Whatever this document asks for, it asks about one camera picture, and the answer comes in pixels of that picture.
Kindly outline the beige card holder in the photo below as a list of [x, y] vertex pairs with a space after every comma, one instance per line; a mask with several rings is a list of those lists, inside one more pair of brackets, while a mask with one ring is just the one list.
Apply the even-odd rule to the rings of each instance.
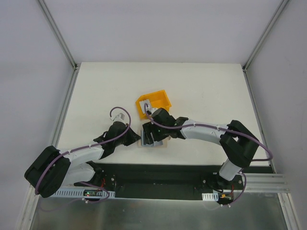
[[166, 148], [167, 142], [170, 140], [170, 138], [166, 138], [161, 141], [154, 141], [153, 144], [145, 144], [144, 143], [144, 131], [139, 129], [138, 135], [141, 137], [141, 139], [138, 141], [138, 145], [141, 148]]

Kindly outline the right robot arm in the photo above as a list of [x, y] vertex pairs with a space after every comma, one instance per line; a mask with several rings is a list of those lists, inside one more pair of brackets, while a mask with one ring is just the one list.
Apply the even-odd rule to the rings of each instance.
[[166, 138], [196, 139], [221, 146], [227, 160], [221, 166], [213, 185], [227, 189], [234, 177], [248, 167], [259, 147], [258, 139], [239, 121], [228, 125], [198, 123], [187, 117], [174, 118], [164, 108], [145, 108], [150, 119], [142, 125], [142, 145], [156, 146]]

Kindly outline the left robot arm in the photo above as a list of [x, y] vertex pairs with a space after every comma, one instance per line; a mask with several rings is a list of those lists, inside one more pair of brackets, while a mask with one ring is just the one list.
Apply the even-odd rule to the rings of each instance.
[[140, 139], [127, 124], [115, 121], [108, 131], [83, 149], [69, 150], [62, 156], [54, 146], [46, 147], [24, 177], [43, 198], [50, 197], [66, 185], [83, 186], [85, 182], [90, 186], [102, 186], [104, 173], [94, 161], [111, 155], [120, 145], [129, 146]]

